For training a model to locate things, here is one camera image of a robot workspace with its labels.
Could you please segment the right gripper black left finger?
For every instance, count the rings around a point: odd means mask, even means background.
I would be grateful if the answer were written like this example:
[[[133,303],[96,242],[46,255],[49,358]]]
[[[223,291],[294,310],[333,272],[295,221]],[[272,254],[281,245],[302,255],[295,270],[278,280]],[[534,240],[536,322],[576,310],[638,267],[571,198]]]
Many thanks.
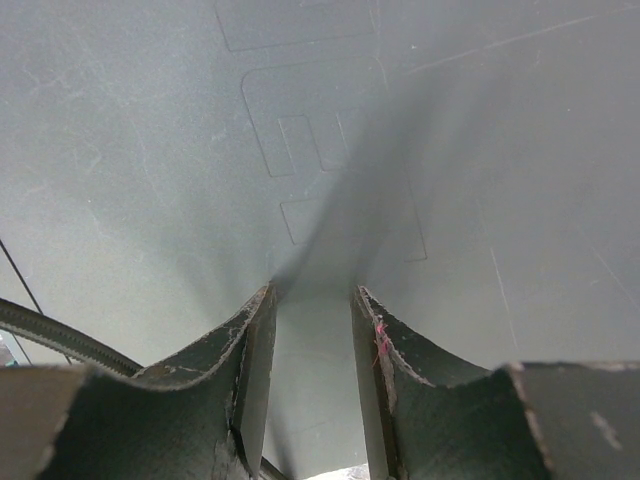
[[[1,371],[5,479],[274,479],[264,458],[273,286],[175,354],[141,366],[3,301],[1,327],[73,358]]]

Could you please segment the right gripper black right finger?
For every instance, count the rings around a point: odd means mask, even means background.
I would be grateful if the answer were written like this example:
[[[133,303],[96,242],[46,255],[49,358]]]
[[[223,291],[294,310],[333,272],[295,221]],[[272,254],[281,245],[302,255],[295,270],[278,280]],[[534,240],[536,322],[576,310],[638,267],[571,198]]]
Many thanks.
[[[639,366],[511,362],[439,347],[358,287],[350,301],[374,479],[635,479]]]

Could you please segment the dark grey network switch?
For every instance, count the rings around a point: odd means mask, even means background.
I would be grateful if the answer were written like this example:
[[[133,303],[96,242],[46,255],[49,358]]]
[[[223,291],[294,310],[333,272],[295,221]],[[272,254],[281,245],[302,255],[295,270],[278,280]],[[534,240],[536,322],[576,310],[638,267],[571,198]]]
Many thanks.
[[[639,356],[635,1],[5,1],[1,294],[148,365],[277,281],[266,457],[366,460],[348,296]]]

